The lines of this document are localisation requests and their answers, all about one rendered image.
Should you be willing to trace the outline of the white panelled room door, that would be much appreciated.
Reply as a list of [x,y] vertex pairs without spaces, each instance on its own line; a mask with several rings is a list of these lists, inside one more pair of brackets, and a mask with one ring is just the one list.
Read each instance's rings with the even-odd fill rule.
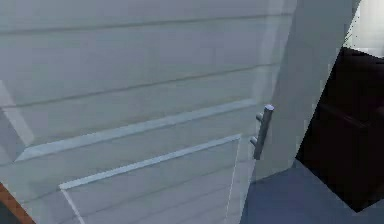
[[239,224],[298,0],[0,0],[0,182],[35,224]]

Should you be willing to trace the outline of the dark brown cupboard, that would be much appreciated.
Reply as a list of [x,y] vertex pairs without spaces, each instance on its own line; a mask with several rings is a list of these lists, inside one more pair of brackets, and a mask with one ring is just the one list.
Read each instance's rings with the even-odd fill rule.
[[384,58],[340,49],[296,159],[356,212],[384,199]]

